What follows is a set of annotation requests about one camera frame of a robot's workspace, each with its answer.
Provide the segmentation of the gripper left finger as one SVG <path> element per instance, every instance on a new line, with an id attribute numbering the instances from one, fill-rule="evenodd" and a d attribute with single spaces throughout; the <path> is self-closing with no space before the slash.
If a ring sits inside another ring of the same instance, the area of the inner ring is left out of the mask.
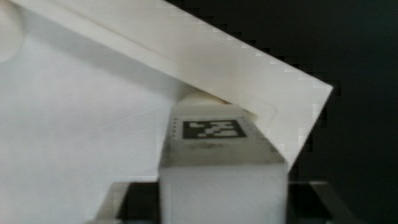
<path id="1" fill-rule="evenodd" d="M 110 185 L 110 189 L 105 195 L 103 203 L 94 218 L 85 224 L 122 224 L 121 218 L 117 217 L 122 200 L 128 191 L 128 183 L 115 182 Z"/>

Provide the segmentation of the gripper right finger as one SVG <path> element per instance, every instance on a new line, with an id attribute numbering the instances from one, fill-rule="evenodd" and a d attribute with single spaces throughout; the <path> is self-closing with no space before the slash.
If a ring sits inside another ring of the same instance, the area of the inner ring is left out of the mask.
<path id="1" fill-rule="evenodd" d="M 359 224 L 353 213 L 327 182 L 313 181 L 311 188 L 327 208 L 330 218 L 327 224 Z"/>

